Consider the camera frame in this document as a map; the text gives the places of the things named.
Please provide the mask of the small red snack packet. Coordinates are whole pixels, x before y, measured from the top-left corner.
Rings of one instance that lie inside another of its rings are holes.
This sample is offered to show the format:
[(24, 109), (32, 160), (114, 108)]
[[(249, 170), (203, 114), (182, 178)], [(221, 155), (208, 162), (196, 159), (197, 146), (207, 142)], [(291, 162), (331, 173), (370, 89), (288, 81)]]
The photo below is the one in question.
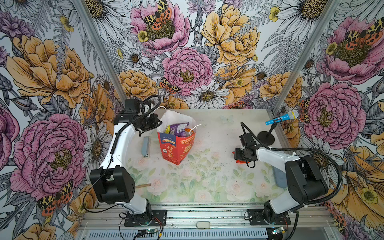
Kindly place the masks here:
[(243, 160), (238, 160), (238, 159), (235, 159), (235, 161), (236, 161), (236, 163), (237, 164), (246, 164), (247, 162), (246, 161), (243, 161)]

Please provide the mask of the yellow snack bag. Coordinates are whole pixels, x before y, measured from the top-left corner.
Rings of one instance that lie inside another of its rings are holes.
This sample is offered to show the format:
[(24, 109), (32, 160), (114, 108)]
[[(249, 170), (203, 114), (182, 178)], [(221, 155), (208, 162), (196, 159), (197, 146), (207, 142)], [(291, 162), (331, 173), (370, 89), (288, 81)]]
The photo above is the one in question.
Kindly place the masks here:
[(170, 134), (170, 132), (171, 132), (171, 126), (168, 125), (168, 126), (166, 127), (166, 130), (164, 131), (164, 133), (165, 133), (165, 134)]

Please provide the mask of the orange snack packet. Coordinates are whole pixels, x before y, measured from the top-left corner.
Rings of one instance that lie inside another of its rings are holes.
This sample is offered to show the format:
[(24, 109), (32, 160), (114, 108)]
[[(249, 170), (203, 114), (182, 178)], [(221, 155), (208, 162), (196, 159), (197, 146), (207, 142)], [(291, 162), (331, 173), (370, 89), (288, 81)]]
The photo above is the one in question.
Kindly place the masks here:
[(185, 129), (184, 134), (185, 137), (190, 137), (194, 134), (194, 131), (192, 129)]

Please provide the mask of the red paper gift bag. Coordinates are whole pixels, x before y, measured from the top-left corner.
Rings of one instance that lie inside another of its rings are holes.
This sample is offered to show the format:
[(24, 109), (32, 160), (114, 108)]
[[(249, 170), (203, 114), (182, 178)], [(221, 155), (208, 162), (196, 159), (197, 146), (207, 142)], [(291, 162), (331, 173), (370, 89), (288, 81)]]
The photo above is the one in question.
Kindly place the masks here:
[[(160, 120), (163, 124), (157, 127), (157, 133), (162, 157), (164, 160), (178, 166), (187, 157), (194, 145), (196, 130), (199, 125), (194, 118), (171, 110), (166, 110)], [(164, 133), (168, 125), (180, 123), (189, 123), (186, 129), (192, 129), (194, 134), (190, 137), (180, 138)]]

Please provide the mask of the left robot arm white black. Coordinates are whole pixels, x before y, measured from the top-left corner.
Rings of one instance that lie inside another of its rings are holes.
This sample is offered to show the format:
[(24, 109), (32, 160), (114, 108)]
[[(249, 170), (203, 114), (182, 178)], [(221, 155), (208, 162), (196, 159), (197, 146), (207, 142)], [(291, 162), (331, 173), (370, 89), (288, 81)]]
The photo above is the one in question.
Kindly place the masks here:
[(126, 208), (128, 218), (147, 225), (153, 218), (151, 204), (136, 195), (136, 184), (128, 172), (128, 159), (135, 135), (156, 129), (162, 124), (154, 112), (161, 105), (161, 97), (153, 95), (141, 101), (126, 99), (125, 107), (114, 119), (114, 134), (104, 161), (89, 175), (92, 188), (100, 203), (111, 208)]

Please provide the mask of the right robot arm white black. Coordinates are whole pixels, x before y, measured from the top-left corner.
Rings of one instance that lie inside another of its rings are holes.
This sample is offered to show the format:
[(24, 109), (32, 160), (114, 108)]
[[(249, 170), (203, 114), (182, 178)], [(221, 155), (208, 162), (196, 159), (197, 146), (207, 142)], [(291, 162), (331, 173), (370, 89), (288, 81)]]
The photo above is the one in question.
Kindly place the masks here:
[(236, 161), (267, 163), (286, 174), (287, 190), (280, 196), (267, 201), (263, 210), (248, 210), (251, 225), (282, 225), (291, 223), (288, 212), (300, 209), (309, 201), (325, 195), (328, 186), (316, 161), (310, 157), (288, 155), (282, 150), (265, 149), (254, 140), (252, 134), (240, 136), (242, 148), (236, 148)]

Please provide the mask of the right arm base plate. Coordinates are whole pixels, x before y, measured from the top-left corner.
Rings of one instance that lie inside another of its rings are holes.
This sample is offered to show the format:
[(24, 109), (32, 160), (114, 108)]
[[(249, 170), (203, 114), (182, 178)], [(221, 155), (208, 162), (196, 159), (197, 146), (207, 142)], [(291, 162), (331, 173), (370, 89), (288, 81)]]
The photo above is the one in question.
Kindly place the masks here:
[(290, 225), (291, 219), (287, 212), (276, 214), (271, 210), (249, 209), (244, 215), (245, 220), (248, 220), (251, 226), (261, 225)]

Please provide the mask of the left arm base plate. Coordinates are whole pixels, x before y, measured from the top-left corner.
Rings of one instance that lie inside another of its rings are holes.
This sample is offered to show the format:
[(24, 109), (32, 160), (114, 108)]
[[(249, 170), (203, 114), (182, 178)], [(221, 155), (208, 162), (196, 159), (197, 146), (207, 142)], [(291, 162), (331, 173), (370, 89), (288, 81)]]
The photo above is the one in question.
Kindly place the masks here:
[(131, 211), (127, 211), (124, 217), (125, 227), (165, 227), (167, 222), (167, 210), (152, 210), (151, 213), (134, 215)]

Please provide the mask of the purple snack packet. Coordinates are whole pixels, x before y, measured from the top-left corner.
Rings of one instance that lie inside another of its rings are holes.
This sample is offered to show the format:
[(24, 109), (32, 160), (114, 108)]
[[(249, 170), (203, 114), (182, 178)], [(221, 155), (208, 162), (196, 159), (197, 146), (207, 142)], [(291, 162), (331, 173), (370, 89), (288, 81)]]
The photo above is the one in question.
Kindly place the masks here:
[(170, 125), (170, 134), (176, 137), (184, 138), (187, 136), (186, 128), (189, 123), (180, 123)]

